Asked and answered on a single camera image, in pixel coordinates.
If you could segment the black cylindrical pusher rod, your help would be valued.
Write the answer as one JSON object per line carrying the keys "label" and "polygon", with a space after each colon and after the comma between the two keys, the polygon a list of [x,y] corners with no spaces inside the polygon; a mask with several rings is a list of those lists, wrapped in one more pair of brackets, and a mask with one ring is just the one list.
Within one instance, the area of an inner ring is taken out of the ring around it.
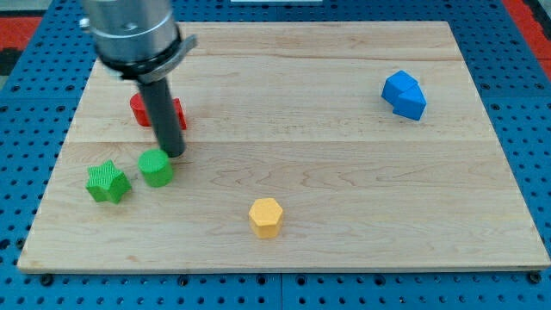
{"label": "black cylindrical pusher rod", "polygon": [[138,88],[159,147],[169,158],[182,155],[186,145],[167,79],[138,84]]}

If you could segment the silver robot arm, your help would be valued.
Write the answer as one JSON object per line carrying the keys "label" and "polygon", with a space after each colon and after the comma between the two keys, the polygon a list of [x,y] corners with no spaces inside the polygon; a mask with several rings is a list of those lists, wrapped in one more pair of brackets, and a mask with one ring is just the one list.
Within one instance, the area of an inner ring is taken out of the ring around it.
{"label": "silver robot arm", "polygon": [[168,0],[83,0],[82,30],[91,34],[101,62],[133,80],[160,148],[171,158],[186,149],[168,74],[197,46],[184,37]]}

